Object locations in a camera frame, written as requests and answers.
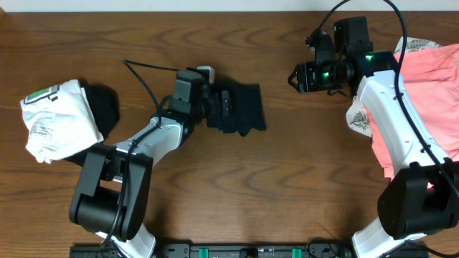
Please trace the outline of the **black t-shirt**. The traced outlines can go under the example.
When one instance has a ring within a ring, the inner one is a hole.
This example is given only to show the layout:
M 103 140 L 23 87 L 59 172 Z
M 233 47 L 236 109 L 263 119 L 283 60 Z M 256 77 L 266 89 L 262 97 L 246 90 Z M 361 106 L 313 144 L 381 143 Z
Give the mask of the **black t-shirt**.
M 238 132 L 242 137 L 245 137 L 251 129 L 267 130 L 259 84 L 242 84 L 234 80 L 217 80 L 212 85 L 211 91 L 217 90 L 230 90 L 235 95 L 237 130 L 223 131 L 223 133 Z

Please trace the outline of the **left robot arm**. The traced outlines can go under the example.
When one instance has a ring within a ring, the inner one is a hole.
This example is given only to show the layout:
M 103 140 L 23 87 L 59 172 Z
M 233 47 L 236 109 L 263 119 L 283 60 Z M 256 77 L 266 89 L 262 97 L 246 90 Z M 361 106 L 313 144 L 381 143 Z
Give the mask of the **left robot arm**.
M 230 116 L 229 90 L 175 92 L 170 108 L 131 138 L 89 149 L 70 205 L 70 221 L 102 237 L 97 246 L 73 246 L 71 257 L 153 257 L 156 238 L 143 223 L 153 167 L 176 150 L 202 119 Z

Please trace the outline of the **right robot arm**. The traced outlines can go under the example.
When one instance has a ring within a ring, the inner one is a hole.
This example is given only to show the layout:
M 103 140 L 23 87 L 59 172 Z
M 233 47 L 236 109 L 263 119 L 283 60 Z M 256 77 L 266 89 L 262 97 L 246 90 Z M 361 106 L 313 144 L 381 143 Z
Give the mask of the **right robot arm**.
M 401 62 L 376 51 L 365 33 L 315 30 L 306 39 L 312 62 L 289 76 L 301 92 L 349 85 L 371 113 L 388 148 L 394 178 L 377 203 L 377 218 L 356 232 L 344 257 L 430 254 L 420 239 L 458 224 L 458 163 L 431 136 L 404 91 Z

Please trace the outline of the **white printed garment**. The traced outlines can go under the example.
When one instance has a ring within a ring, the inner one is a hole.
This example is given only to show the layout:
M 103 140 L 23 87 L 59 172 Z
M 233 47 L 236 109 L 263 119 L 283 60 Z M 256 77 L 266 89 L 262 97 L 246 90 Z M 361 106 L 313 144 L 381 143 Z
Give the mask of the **white printed garment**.
M 405 53 L 436 47 L 440 47 L 440 44 L 437 42 L 408 37 Z M 363 103 L 356 95 L 352 97 L 352 104 L 346 112 L 346 122 L 351 130 L 361 133 L 366 137 L 372 137 L 373 132 L 369 122 L 369 112 L 366 111 Z

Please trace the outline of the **pink t-shirt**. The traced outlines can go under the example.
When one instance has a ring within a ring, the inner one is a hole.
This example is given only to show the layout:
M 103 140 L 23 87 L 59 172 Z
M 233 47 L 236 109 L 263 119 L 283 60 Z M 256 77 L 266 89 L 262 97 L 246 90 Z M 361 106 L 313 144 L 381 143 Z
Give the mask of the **pink t-shirt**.
M 425 39 L 407 43 L 401 73 L 426 128 L 453 161 L 458 160 L 458 45 Z

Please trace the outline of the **black folded garment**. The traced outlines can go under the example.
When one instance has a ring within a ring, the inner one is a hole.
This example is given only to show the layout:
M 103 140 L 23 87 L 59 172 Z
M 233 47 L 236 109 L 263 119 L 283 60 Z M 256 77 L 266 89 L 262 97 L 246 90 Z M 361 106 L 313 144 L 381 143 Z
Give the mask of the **black folded garment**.
M 102 84 L 80 85 L 82 114 L 71 123 L 65 160 L 82 166 L 89 150 L 103 143 L 120 119 L 118 95 Z

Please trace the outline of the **white folded t-shirt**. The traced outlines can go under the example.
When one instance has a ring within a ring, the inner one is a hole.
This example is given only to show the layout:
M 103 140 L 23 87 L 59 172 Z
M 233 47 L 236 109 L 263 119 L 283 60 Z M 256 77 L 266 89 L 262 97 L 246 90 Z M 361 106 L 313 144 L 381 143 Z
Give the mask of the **white folded t-shirt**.
M 33 92 L 20 101 L 29 136 L 26 149 L 39 163 L 51 163 L 104 140 L 78 80 Z

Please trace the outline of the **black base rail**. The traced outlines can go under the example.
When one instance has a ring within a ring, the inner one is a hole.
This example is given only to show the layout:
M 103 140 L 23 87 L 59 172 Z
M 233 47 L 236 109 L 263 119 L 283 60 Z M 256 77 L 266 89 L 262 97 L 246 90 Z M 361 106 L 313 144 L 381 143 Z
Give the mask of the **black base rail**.
M 70 258 L 95 257 L 128 257 L 121 254 L 120 247 L 111 244 L 109 247 L 76 246 L 70 247 Z M 189 245 L 167 244 L 155 247 L 153 258 L 338 258 L 357 257 L 350 248 L 336 243 L 316 242 L 305 246 L 217 246 L 217 245 Z M 394 258 L 428 258 L 427 251 L 412 247 L 402 247 L 385 257 Z

